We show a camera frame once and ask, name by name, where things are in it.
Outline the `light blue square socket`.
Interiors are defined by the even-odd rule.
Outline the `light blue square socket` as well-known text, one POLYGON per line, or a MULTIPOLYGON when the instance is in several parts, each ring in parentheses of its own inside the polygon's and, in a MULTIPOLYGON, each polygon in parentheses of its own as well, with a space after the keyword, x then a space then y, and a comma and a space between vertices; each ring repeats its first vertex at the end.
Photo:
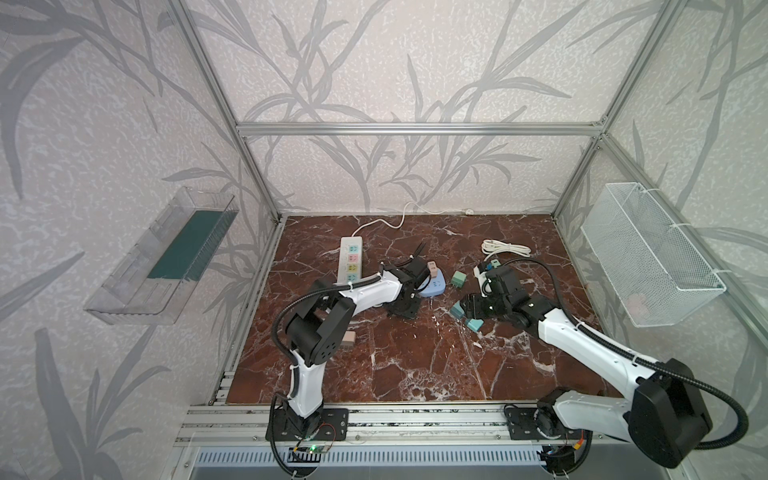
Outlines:
POLYGON ((418 295, 422 298, 432 298, 445 292, 446 282, 443 272, 436 270, 435 277, 429 277, 419 287, 418 295))

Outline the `white multicolour power strip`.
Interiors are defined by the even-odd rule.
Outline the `white multicolour power strip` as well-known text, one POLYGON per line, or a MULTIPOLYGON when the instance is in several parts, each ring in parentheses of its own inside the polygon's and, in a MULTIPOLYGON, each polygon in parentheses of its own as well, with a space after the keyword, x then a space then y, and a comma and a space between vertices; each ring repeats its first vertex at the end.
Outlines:
POLYGON ((360 236, 342 237, 337 269, 338 283, 355 283, 362 278, 363 239, 360 236))

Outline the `teal blue power strip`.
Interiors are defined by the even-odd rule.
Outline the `teal blue power strip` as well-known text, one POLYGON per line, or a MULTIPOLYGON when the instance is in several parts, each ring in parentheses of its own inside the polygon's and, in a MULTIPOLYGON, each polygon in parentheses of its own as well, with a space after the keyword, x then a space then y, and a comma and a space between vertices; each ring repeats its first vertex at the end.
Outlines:
POLYGON ((486 280, 486 272, 487 270, 483 264, 478 264, 473 268, 474 277, 480 285, 482 285, 486 280))

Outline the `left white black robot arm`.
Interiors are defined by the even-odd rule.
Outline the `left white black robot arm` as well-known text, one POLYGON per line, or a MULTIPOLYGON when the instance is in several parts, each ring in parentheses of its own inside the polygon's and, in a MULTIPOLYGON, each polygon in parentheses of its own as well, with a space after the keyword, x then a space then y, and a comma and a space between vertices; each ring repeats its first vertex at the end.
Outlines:
POLYGON ((319 417, 325 364, 340 348, 354 316, 382 307, 390 316, 416 318, 421 291, 431 278, 428 262, 413 255, 382 264, 369 277, 346 283, 320 279, 285 307, 273 322, 271 339, 290 361, 291 388, 283 405, 299 422, 319 417))

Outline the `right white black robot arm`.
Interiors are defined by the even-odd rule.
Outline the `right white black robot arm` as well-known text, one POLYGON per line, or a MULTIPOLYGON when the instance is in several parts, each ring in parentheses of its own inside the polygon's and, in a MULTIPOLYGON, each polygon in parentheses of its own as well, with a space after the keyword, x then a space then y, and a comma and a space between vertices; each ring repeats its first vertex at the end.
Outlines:
POLYGON ((568 429, 631 442, 665 468, 679 466, 694 450, 723 449, 746 436, 748 413, 729 394, 696 379, 679 360, 640 354, 577 320, 549 265, 543 268, 554 296, 528 292, 514 263, 485 260, 474 267, 479 290, 461 299, 465 316, 512 324, 567 353, 620 394, 609 398, 560 388, 540 400, 541 412, 568 429))

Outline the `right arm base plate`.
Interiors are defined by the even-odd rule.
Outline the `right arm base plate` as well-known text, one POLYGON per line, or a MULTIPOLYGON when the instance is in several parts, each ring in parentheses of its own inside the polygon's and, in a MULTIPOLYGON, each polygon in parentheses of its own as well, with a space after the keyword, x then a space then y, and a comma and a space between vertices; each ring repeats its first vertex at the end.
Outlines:
POLYGON ((510 403, 504 405, 503 415, 512 440, 575 443, 586 436, 585 430, 567 428, 549 406, 510 403))

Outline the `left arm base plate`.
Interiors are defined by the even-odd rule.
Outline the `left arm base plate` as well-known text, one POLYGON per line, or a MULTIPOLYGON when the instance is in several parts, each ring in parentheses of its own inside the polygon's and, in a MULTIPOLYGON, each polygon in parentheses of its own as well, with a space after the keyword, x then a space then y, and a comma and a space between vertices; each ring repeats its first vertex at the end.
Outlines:
POLYGON ((267 440, 343 441, 347 436, 350 411, 345 408, 321 408, 303 418, 292 409, 272 410, 265 434, 267 440))

